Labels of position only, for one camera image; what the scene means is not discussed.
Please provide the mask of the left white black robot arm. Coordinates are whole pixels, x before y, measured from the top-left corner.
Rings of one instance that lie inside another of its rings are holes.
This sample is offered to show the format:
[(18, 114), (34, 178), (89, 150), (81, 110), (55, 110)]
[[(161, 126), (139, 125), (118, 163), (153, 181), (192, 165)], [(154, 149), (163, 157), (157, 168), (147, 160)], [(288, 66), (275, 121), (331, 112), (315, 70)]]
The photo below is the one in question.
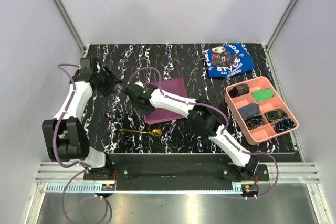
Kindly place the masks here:
[(67, 66), (60, 63), (57, 67), (69, 78), (69, 92), (55, 116), (42, 123), (48, 156), (63, 168), (81, 165), (95, 169), (99, 178), (107, 180), (113, 175), (113, 167), (105, 153), (90, 146), (81, 120), (94, 91), (109, 96), (122, 81), (97, 58), (81, 58), (74, 75), (66, 71)]

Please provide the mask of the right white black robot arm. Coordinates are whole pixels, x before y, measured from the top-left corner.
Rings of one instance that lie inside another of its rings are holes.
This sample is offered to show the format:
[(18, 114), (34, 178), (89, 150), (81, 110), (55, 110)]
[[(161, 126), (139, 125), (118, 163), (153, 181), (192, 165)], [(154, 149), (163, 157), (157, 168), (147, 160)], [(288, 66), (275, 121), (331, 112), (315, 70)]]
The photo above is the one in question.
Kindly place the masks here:
[(194, 132), (215, 143), (229, 156), (242, 179), (250, 180), (256, 176), (259, 161), (235, 141), (227, 131), (228, 118), (210, 105), (206, 98), (185, 98), (139, 82), (129, 83), (124, 94), (138, 116), (150, 114), (155, 109), (165, 109), (188, 119)]

